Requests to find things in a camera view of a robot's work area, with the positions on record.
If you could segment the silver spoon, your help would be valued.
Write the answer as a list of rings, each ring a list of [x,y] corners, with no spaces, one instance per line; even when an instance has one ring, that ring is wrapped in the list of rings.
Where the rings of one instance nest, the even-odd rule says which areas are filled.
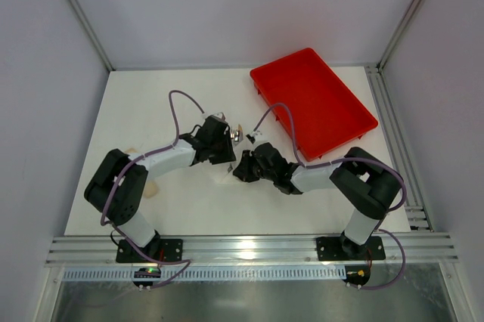
[[[243,131],[240,129],[232,128],[230,131],[231,143],[236,147],[244,138]]]

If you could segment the gold knife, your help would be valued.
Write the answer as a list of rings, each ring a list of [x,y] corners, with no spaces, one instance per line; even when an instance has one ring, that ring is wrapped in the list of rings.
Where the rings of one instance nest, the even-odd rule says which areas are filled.
[[[234,133],[234,137],[235,138],[239,138],[243,135],[243,129],[242,129],[242,126],[241,125],[237,125],[234,130],[233,130],[233,133]]]

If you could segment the white paper napkin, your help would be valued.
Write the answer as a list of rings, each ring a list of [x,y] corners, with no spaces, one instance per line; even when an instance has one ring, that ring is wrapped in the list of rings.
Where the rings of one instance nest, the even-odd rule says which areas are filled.
[[[239,166],[244,150],[250,149],[252,144],[247,138],[233,143],[235,161],[213,166],[211,177],[217,184],[241,184],[241,181],[233,176],[233,171]]]

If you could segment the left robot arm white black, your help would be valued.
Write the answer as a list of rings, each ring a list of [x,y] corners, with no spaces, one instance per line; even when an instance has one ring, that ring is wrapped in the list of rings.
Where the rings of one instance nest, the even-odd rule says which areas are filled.
[[[124,236],[118,244],[118,262],[134,256],[162,264],[181,263],[179,256],[169,257],[165,242],[139,210],[148,179],[206,161],[217,165],[234,160],[228,123],[211,115],[195,133],[179,135],[173,145],[137,156],[111,150],[88,183],[84,198],[101,213],[102,224],[110,224]]]

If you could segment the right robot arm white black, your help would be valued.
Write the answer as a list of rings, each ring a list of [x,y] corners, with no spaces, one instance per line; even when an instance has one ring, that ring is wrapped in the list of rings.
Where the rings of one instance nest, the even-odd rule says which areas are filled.
[[[384,260],[381,237],[374,232],[385,219],[398,193],[400,175],[360,147],[331,163],[303,166],[290,163],[270,143],[242,153],[233,176],[245,183],[270,181],[286,195],[335,187],[354,207],[339,236],[317,237],[320,262]]]

